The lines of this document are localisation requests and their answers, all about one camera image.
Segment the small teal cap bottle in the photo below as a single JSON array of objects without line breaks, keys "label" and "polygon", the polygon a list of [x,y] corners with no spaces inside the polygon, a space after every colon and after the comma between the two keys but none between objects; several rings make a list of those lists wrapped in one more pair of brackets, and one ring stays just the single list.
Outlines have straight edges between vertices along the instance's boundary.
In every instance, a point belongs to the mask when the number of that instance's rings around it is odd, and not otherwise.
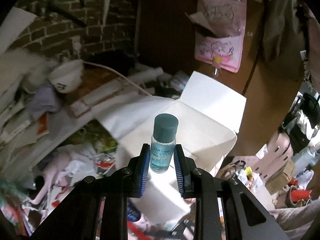
[{"label": "small teal cap bottle", "polygon": [[150,168],[153,172],[168,170],[176,145],[178,119],[171,114],[162,113],[155,117],[150,146]]}]

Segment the white storage box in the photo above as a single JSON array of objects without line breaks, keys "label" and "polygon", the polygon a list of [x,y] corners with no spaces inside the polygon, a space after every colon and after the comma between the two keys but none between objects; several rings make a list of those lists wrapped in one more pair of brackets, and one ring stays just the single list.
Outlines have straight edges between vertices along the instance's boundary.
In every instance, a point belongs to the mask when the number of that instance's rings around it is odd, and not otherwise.
[{"label": "white storage box", "polygon": [[104,103],[97,119],[118,142],[116,167],[127,166],[151,141],[157,115],[178,118],[176,142],[196,166],[217,174],[234,147],[246,98],[222,83],[193,72],[177,100],[129,92]]}]

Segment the white panda bowl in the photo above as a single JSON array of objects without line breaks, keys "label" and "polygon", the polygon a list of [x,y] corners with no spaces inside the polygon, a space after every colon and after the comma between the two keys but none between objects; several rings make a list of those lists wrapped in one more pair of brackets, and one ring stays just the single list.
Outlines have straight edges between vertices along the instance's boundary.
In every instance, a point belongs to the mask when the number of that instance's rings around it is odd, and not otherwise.
[{"label": "white panda bowl", "polygon": [[55,68],[48,79],[59,93],[67,94],[81,85],[83,71],[84,64],[81,59],[68,61]]}]

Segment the purple cloth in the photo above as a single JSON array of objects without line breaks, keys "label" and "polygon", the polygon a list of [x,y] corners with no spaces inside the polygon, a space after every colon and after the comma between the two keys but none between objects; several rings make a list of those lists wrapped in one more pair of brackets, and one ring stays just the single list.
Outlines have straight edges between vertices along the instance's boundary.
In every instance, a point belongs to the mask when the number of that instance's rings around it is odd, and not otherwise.
[{"label": "purple cloth", "polygon": [[51,85],[39,88],[25,105],[27,112],[34,120],[39,119],[44,113],[56,113],[61,109],[55,90]]}]

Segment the pink hanging wall organizer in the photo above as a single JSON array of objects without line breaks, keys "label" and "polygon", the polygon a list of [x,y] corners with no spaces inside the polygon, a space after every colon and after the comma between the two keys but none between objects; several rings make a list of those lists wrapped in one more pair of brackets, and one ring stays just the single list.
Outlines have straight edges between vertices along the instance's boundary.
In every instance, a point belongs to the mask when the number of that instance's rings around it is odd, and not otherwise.
[{"label": "pink hanging wall organizer", "polygon": [[198,0],[190,15],[197,26],[195,59],[237,73],[240,68],[247,0]]}]

